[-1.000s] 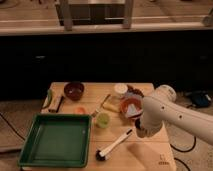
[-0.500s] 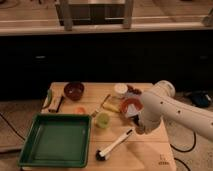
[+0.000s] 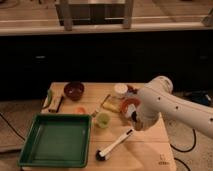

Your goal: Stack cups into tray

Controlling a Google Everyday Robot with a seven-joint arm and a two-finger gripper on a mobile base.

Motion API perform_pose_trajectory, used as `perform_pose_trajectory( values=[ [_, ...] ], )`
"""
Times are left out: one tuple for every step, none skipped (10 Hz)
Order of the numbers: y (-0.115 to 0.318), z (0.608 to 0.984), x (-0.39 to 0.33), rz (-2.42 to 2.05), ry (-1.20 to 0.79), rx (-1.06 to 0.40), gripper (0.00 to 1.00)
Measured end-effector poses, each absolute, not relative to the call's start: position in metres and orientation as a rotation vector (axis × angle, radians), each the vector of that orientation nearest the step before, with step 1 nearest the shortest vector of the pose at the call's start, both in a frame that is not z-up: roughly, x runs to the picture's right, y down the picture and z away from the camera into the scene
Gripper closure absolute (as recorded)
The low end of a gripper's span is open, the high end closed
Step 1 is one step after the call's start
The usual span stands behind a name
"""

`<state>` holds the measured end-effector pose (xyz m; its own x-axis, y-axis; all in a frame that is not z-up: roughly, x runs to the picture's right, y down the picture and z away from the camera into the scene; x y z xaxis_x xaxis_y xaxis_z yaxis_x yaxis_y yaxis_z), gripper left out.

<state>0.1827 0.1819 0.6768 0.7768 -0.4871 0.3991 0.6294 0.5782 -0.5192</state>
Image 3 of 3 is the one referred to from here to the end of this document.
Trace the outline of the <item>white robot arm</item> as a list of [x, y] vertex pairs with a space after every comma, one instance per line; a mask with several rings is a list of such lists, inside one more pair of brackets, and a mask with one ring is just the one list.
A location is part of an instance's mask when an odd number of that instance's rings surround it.
[[162, 113], [213, 139], [213, 108], [176, 97], [172, 91], [173, 83], [166, 76], [144, 83], [137, 92], [140, 104], [131, 116], [134, 128], [148, 130]]

